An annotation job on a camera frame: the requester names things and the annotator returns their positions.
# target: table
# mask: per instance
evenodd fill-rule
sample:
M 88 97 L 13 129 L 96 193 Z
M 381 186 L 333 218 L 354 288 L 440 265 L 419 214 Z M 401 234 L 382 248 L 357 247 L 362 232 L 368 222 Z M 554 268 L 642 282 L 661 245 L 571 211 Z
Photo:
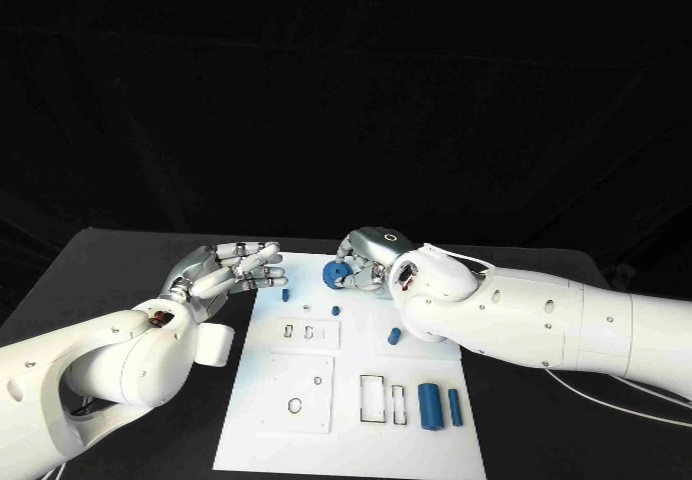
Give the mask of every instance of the table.
M 171 268 L 189 251 L 199 245 L 241 240 L 270 239 L 81 231 L 0 329 L 0 346 L 130 309 L 156 297 Z M 282 242 L 283 250 L 306 253 L 333 253 L 339 245 L 338 240 L 271 240 Z M 607 288 L 592 258 L 579 251 L 440 246 L 498 266 L 538 270 Z M 315 479 L 212 470 L 253 302 L 254 293 L 235 295 L 214 319 L 237 331 L 227 367 L 195 365 L 173 400 L 68 463 L 64 480 Z M 692 477 L 692 429 L 596 405 L 541 370 L 469 351 L 463 363 L 491 480 Z M 603 375 L 570 372 L 561 378 L 599 398 L 692 420 L 675 405 L 652 401 Z

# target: robotic hand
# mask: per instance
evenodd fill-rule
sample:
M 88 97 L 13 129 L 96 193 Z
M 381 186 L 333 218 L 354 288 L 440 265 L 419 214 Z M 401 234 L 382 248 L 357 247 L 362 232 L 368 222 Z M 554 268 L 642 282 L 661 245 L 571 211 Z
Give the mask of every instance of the robotic hand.
M 279 244 L 198 248 L 178 263 L 159 298 L 0 349 L 0 465 L 34 479 L 165 404 L 192 363 L 224 366 L 234 330 L 202 323 L 228 295 L 287 284 Z M 61 380 L 86 398 L 73 413 Z
M 380 227 L 349 233 L 323 278 L 336 289 L 387 285 L 404 326 L 424 341 L 449 338 L 518 365 L 612 374 L 692 398 L 690 302 L 501 268 L 430 244 L 416 250 Z

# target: blue gear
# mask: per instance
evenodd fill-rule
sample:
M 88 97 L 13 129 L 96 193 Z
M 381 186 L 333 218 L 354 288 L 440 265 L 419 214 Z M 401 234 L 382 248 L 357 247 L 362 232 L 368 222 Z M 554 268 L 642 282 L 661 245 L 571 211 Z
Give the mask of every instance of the blue gear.
M 325 283 L 328 284 L 329 288 L 333 288 L 335 290 L 339 290 L 344 287 L 336 286 L 336 279 L 345 277 L 346 275 L 354 275 L 354 270 L 351 268 L 351 265 L 344 262 L 344 263 L 336 263 L 335 260 L 332 260 L 326 265 L 322 270 L 322 279 L 325 280 Z

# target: blue object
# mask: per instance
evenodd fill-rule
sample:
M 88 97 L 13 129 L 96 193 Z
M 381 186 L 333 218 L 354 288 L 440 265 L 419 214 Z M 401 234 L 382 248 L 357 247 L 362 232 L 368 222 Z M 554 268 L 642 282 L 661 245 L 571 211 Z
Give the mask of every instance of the blue object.
M 426 430 L 442 430 L 443 405 L 440 404 L 440 388 L 434 383 L 419 385 L 419 404 L 421 406 L 421 427 Z
M 390 345 L 397 345 L 400 342 L 400 337 L 401 337 L 401 330 L 398 328 L 393 328 L 393 333 L 390 333 L 390 338 L 387 341 L 390 342 Z
M 344 287 L 338 287 L 335 280 L 338 278 L 345 277 L 346 275 L 354 275 L 354 270 L 351 269 L 351 265 L 344 262 L 344 263 L 336 263 L 335 260 L 332 260 L 326 265 L 322 270 L 322 279 L 325 280 L 325 283 L 328 284 L 329 288 L 333 288 L 335 290 L 339 290 Z
M 460 427 L 465 422 L 462 421 L 462 408 L 459 406 L 459 392 L 455 388 L 450 388 L 450 410 L 452 410 L 452 424 Z

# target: white robotic arm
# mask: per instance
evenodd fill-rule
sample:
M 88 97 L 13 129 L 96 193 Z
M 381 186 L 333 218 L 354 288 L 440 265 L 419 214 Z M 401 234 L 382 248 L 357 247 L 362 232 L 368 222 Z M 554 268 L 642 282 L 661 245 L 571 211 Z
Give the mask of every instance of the white robotic arm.
M 277 243 L 201 247 L 158 299 L 0 349 L 0 468 L 34 479 L 165 404 L 192 363 L 224 366 L 234 330 L 202 323 L 228 294 L 286 285 Z M 96 399 L 70 412 L 61 381 Z
M 419 338 L 449 338 L 518 365 L 607 373 L 692 398 L 692 303 L 499 268 L 432 245 L 401 251 L 406 238 L 391 230 L 365 228 L 349 238 L 352 251 L 342 249 L 336 261 L 362 256 L 362 241 L 371 245 L 378 256 L 368 261 L 385 272 L 404 326 Z M 481 272 L 455 256 L 483 265 Z M 336 279 L 336 287 L 367 283 L 372 273 L 361 274 Z

